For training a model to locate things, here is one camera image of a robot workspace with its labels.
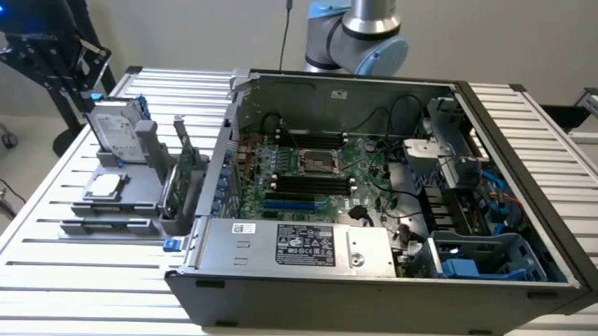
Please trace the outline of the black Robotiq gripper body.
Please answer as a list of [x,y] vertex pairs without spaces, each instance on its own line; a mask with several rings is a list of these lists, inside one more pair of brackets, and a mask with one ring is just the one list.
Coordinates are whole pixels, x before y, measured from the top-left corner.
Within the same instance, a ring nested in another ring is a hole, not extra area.
[[43,49],[57,48],[81,53],[79,29],[67,1],[2,1],[2,34],[6,45],[2,53],[26,48],[29,41],[49,43]]

